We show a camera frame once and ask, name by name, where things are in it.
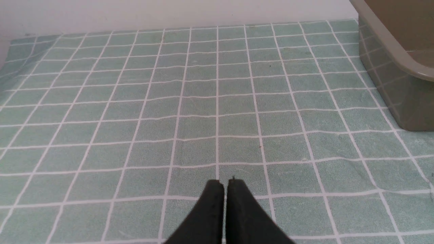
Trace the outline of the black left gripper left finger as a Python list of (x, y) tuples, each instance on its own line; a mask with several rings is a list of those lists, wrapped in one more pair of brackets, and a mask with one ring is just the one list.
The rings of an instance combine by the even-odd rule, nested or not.
[(209, 180), (189, 215), (165, 241), (166, 244), (221, 244), (224, 186)]

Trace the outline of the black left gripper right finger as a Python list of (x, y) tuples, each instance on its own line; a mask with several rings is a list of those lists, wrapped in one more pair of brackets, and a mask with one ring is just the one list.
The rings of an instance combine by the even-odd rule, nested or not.
[(242, 179), (230, 179), (227, 192), (226, 243), (295, 243), (266, 214)]

